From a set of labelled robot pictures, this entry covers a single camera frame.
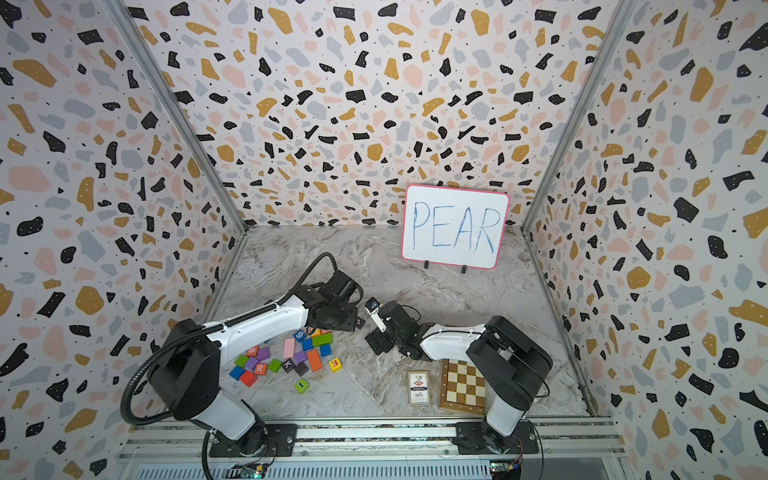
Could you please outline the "playing card box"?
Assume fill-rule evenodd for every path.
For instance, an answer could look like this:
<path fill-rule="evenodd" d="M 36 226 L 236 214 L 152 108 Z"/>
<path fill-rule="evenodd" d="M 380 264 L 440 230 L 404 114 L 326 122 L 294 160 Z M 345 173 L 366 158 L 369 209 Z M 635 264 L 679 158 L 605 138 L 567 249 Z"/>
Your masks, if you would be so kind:
<path fill-rule="evenodd" d="M 412 370 L 407 373 L 408 403 L 410 406 L 431 404 L 429 372 Z"/>

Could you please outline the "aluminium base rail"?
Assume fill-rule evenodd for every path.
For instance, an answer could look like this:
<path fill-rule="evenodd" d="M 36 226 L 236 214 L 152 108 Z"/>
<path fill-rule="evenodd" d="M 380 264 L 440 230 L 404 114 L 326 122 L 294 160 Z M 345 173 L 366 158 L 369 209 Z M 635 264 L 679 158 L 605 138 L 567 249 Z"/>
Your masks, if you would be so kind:
<path fill-rule="evenodd" d="M 120 454 L 118 479 L 631 479 L 613 423 L 533 417 L 505 453 L 471 450 L 475 419 L 279 419 L 262 453 L 233 451 L 191 425 L 138 428 Z"/>

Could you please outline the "long pink block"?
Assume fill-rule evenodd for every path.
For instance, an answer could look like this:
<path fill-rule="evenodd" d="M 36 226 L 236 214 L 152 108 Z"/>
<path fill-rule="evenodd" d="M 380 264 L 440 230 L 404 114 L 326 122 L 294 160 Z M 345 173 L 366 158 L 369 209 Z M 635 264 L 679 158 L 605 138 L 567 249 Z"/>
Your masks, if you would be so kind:
<path fill-rule="evenodd" d="M 284 340 L 283 344 L 283 359 L 287 360 L 294 357 L 296 340 L 294 337 L 289 337 Z"/>

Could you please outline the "small green cube block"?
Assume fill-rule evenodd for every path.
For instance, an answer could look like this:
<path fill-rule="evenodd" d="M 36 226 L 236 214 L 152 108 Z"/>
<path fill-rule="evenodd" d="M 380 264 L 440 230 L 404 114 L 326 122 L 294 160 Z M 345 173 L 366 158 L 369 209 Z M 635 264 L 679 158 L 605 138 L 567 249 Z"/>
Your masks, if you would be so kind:
<path fill-rule="evenodd" d="M 268 369 L 275 373 L 279 372 L 281 368 L 282 368 L 282 362 L 277 359 L 273 359 L 268 365 Z"/>

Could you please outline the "pink framed whiteboard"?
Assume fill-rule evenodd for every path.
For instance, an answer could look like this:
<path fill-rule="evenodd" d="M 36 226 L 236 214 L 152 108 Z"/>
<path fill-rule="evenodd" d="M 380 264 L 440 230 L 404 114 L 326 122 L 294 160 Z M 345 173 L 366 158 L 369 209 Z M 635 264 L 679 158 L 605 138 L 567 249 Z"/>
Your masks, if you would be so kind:
<path fill-rule="evenodd" d="M 401 257 L 491 270 L 510 209 L 504 193 L 411 185 L 406 190 Z"/>

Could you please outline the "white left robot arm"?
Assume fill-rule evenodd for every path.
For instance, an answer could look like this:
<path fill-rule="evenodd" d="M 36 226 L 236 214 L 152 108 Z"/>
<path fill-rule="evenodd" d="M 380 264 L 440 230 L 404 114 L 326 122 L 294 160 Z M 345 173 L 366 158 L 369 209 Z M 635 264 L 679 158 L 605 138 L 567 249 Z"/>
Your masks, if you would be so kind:
<path fill-rule="evenodd" d="M 164 344 L 136 370 L 120 401 L 120 415 L 132 426 L 146 426 L 167 418 L 189 421 L 229 443 L 236 454 L 251 456 L 267 443 L 265 423 L 255 410 L 220 385 L 220 367 L 281 334 L 306 326 L 351 332 L 356 327 L 364 290 L 349 275 L 335 269 L 324 282 L 310 283 L 304 271 L 282 297 L 229 319 L 176 324 Z M 146 380 L 165 405 L 165 411 L 139 417 L 132 399 Z"/>

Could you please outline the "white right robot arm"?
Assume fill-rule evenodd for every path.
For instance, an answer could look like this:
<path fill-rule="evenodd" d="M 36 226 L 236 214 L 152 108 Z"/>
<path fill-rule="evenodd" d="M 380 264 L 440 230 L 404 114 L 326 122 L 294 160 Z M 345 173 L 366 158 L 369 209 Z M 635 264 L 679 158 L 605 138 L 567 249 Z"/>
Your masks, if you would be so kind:
<path fill-rule="evenodd" d="M 553 367 L 542 347 L 502 316 L 484 325 L 447 327 L 418 322 L 396 301 L 382 304 L 370 298 L 365 309 L 376 324 L 366 336 L 375 354 L 397 349 L 412 360 L 465 361 L 477 368 L 495 393 L 480 425 L 458 432 L 455 445 L 471 453 L 496 454 L 513 446 L 514 430 L 546 386 Z"/>

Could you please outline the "long green block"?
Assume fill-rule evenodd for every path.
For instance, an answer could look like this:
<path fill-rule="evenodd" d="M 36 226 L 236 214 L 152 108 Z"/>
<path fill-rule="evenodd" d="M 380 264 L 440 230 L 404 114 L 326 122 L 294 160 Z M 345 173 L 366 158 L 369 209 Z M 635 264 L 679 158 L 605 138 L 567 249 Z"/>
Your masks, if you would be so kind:
<path fill-rule="evenodd" d="M 331 333 L 320 334 L 311 338 L 314 348 L 330 345 L 333 343 L 333 335 Z"/>

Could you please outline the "green I letter block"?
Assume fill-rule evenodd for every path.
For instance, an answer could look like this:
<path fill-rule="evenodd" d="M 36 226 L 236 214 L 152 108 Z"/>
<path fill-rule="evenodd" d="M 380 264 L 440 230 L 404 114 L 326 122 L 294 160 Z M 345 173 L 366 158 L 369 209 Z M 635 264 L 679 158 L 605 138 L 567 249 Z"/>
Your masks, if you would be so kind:
<path fill-rule="evenodd" d="M 304 393 L 306 393 L 306 392 L 309 390 L 309 387 L 310 387 L 309 383 L 308 383 L 306 380 L 304 380 L 304 379 L 300 379 L 300 380 L 299 380 L 299 381 L 298 381 L 298 382 L 295 384 L 295 386 L 294 386 L 294 388 L 296 389 L 296 391 L 297 391 L 299 394 L 304 394 Z"/>

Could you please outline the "red cube block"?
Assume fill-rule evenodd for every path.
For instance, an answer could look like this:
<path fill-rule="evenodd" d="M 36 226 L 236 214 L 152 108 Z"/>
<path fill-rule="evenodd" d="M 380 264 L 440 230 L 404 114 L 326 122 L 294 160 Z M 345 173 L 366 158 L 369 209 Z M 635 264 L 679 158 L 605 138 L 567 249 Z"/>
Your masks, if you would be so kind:
<path fill-rule="evenodd" d="M 251 387 L 257 380 L 257 376 L 251 371 L 244 371 L 239 378 L 239 381 L 247 387 Z"/>

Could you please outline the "wooden chessboard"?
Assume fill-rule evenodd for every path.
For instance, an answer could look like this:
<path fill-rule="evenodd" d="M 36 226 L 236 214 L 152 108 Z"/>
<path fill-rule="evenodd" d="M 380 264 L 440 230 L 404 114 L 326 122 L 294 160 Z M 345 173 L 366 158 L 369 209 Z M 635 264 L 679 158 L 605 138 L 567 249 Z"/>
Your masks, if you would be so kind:
<path fill-rule="evenodd" d="M 486 413 L 486 379 L 463 360 L 442 360 L 439 407 L 472 415 Z"/>

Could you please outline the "long orange block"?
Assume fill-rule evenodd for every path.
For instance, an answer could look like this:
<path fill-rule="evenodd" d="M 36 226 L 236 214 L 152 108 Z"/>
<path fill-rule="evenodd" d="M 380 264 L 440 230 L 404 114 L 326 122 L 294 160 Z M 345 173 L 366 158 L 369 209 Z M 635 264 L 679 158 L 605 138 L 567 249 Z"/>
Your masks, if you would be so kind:
<path fill-rule="evenodd" d="M 318 372 L 323 368 L 321 355 L 317 349 L 306 351 L 306 356 L 309 362 L 310 369 L 313 372 Z"/>

